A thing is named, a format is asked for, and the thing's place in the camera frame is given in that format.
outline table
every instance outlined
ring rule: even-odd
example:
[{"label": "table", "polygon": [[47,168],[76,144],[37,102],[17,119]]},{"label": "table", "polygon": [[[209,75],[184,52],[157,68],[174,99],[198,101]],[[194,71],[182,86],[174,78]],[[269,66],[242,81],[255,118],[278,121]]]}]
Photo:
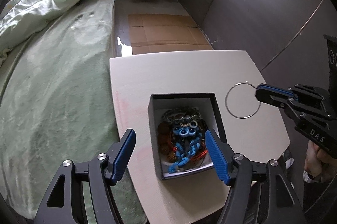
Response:
[{"label": "table", "polygon": [[[119,135],[128,128],[136,132],[128,169],[150,223],[193,223],[220,209],[229,191],[214,169],[172,180],[157,178],[148,117],[152,94],[215,93],[228,143],[250,160],[266,163],[277,159],[290,144],[278,108],[262,104],[256,115],[241,120],[225,107],[225,96],[236,83],[264,83],[245,51],[182,51],[112,58],[110,74]],[[184,83],[196,84],[181,84],[179,77]],[[237,103],[231,106],[232,112],[247,103],[246,91],[233,93]]]}]

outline silver bangle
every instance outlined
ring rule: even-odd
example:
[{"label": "silver bangle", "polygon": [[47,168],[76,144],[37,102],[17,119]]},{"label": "silver bangle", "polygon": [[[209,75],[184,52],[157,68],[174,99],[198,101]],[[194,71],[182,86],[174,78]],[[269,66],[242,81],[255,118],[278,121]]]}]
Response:
[{"label": "silver bangle", "polygon": [[259,103],[257,110],[256,110],[252,115],[249,115],[249,116],[246,116],[246,117],[238,117],[238,116],[234,115],[232,112],[230,112],[230,109],[229,109],[228,104],[227,104],[227,99],[228,99],[228,94],[230,93],[230,91],[231,91],[234,87],[236,87],[236,86],[238,86],[238,85],[250,85],[251,87],[253,87],[254,89],[256,89],[256,87],[255,87],[254,85],[252,85],[252,84],[250,84],[250,83],[248,83],[248,82],[245,82],[245,83],[237,83],[237,84],[235,84],[231,89],[229,89],[229,91],[228,91],[227,94],[226,94],[226,98],[225,98],[225,106],[226,106],[226,108],[227,108],[227,111],[228,111],[233,117],[235,117],[235,118],[237,118],[237,119],[247,119],[247,118],[250,118],[250,117],[254,116],[254,115],[258,112],[258,110],[260,109],[260,106],[261,106],[261,102]]}]

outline screw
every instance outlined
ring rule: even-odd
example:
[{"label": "screw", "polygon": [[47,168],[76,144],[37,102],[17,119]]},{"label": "screw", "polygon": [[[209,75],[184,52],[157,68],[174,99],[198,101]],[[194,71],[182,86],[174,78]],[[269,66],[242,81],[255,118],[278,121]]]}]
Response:
[{"label": "screw", "polygon": [[67,160],[63,161],[63,163],[62,163],[62,165],[65,166],[65,167],[69,166],[70,164],[71,164],[70,159],[67,159]]},{"label": "screw", "polygon": [[234,158],[235,158],[236,160],[243,160],[243,155],[242,155],[242,154],[235,154],[235,155],[234,155]]},{"label": "screw", "polygon": [[98,158],[99,160],[104,160],[104,159],[107,158],[107,154],[100,153],[100,154],[98,154],[97,158]]},{"label": "screw", "polygon": [[277,166],[278,165],[278,162],[276,160],[274,160],[274,159],[271,159],[269,161],[269,163],[270,163],[271,166]]}]

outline open box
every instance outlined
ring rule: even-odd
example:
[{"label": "open box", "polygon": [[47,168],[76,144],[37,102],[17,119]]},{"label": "open box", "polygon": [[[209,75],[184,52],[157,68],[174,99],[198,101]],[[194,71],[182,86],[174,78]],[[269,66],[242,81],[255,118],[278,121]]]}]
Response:
[{"label": "open box", "polygon": [[158,125],[162,122],[162,115],[167,110],[182,106],[198,108],[203,120],[207,124],[207,127],[209,129],[213,128],[219,135],[220,139],[223,142],[227,142],[220,110],[214,93],[152,95],[148,108],[149,126],[156,175],[161,180],[179,178],[213,168],[212,160],[207,153],[205,159],[200,163],[200,165],[198,163],[197,167],[195,168],[172,174],[168,172],[168,166],[170,163],[165,161],[165,156],[161,155],[159,152],[157,142],[157,128]]}]

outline mattress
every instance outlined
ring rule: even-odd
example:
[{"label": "mattress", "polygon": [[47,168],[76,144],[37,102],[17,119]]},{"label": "mattress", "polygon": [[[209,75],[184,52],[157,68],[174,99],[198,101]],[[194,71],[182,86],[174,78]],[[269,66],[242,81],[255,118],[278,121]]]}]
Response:
[{"label": "mattress", "polygon": [[[91,160],[119,141],[108,63],[113,3],[75,5],[0,67],[0,192],[26,218],[34,218],[63,160]],[[146,221],[128,172],[112,192],[125,223]],[[88,185],[84,196],[95,223]]]}]

